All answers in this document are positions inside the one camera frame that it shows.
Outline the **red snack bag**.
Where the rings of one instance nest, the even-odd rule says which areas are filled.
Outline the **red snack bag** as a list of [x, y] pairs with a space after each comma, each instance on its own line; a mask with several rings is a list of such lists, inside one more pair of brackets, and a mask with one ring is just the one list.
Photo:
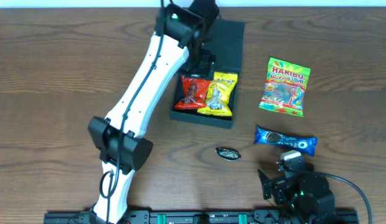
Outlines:
[[205, 108], [210, 80], [190, 78], [181, 75], [181, 83], [184, 97], [177, 101], [174, 108], [176, 110], [198, 110]]

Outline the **yellow snack bag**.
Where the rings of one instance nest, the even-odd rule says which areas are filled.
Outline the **yellow snack bag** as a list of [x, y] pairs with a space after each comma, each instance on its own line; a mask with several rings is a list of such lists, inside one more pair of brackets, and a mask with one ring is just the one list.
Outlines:
[[215, 72], [205, 99], [205, 106], [197, 110], [199, 114], [231, 117], [228, 106], [231, 93], [238, 81], [237, 73]]

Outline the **green Haribo gummy bag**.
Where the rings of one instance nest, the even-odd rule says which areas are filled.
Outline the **green Haribo gummy bag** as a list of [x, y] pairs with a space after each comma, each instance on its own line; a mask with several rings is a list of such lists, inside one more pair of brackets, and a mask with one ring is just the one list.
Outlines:
[[259, 108], [303, 117], [303, 101], [311, 69], [271, 57]]

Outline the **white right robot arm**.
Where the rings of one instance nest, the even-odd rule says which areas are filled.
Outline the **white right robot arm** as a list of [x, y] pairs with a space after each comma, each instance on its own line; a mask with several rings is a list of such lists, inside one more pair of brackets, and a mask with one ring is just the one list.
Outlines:
[[314, 173], [314, 166], [304, 161], [300, 153], [284, 155], [279, 162], [284, 176], [269, 178], [258, 170], [263, 198], [272, 198], [284, 209], [279, 223], [337, 223], [335, 198], [324, 176]]

